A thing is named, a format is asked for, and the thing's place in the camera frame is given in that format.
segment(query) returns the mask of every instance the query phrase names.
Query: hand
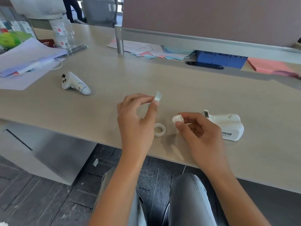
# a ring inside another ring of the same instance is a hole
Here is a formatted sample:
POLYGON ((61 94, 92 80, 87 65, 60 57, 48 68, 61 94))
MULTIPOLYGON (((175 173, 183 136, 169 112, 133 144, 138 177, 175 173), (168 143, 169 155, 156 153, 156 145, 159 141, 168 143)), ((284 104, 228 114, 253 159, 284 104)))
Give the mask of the hand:
POLYGON ((157 115, 159 101, 145 94, 126 96, 123 102, 117 105, 118 126, 122 141, 122 155, 137 157, 144 160, 154 138, 153 129, 157 115), (143 119, 138 117, 137 109, 140 105, 152 102, 143 119))
POLYGON ((184 123, 178 121, 175 126, 190 146, 190 153, 199 168, 207 176, 229 171, 221 128, 200 113, 179 114, 184 123))

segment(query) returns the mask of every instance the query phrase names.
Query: white plastic part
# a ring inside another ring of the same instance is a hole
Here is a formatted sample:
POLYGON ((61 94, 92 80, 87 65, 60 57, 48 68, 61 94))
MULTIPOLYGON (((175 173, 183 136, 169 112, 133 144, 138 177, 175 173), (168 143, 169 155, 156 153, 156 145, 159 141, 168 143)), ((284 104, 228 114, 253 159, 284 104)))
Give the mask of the white plastic part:
POLYGON ((74 88, 84 95, 89 95, 91 93, 89 87, 87 87, 87 85, 72 72, 63 74, 62 78, 63 78, 63 82, 62 82, 63 89, 74 88))
POLYGON ((93 166, 97 166, 97 164, 98 164, 98 159, 96 159, 95 161, 94 161, 94 163, 93 163, 93 166))
POLYGON ((175 124, 177 121, 181 121, 181 122, 184 123, 184 119, 183 119, 182 115, 177 115, 177 116, 174 116, 174 117, 172 118, 172 122, 173 122, 174 124, 175 124))
POLYGON ((244 127, 237 114, 209 115, 204 110, 204 115, 222 129, 223 139, 237 141, 243 135, 244 127))
POLYGON ((161 123, 156 123, 155 126, 154 126, 154 130, 153 130, 153 133, 156 137, 161 137, 165 134, 166 132, 166 127, 161 124, 161 123), (161 128, 162 129, 162 132, 156 132, 156 128, 161 128))
POLYGON ((155 92, 155 98, 153 99, 153 101, 160 101, 162 96, 163 96, 163 94, 161 94, 159 91, 156 91, 155 92))

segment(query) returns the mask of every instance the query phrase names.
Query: metal pole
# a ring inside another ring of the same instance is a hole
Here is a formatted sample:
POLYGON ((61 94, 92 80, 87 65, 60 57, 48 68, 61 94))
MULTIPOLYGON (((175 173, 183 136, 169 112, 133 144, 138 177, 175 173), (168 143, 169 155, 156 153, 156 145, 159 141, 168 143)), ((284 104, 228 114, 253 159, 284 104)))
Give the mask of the metal pole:
POLYGON ((117 52, 118 54, 124 54, 123 49, 123 40, 121 35, 121 25, 115 25, 115 34, 116 34, 116 43, 117 43, 117 52))

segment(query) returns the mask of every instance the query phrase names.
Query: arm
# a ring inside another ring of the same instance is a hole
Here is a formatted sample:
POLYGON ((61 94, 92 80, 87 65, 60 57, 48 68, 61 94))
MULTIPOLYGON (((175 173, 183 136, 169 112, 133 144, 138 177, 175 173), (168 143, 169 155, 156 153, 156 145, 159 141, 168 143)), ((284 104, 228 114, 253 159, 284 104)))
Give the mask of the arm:
POLYGON ((176 127, 190 146, 190 152, 211 182, 230 226, 270 226, 233 175, 225 155, 219 126, 200 113, 181 113, 184 123, 176 127))
POLYGON ((122 155, 89 226, 126 226, 144 159, 153 142, 153 128, 158 101, 151 103, 144 119, 136 114, 137 108, 154 97, 142 94, 126 96, 117 105, 118 126, 122 140, 122 155))

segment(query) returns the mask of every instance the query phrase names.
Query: white bag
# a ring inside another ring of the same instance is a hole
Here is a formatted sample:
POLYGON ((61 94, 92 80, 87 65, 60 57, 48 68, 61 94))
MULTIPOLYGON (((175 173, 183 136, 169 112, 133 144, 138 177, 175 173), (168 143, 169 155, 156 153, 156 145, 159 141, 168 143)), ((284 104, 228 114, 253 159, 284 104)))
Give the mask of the white bag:
POLYGON ((10 0, 19 14, 30 19, 53 19, 66 12, 63 0, 10 0))

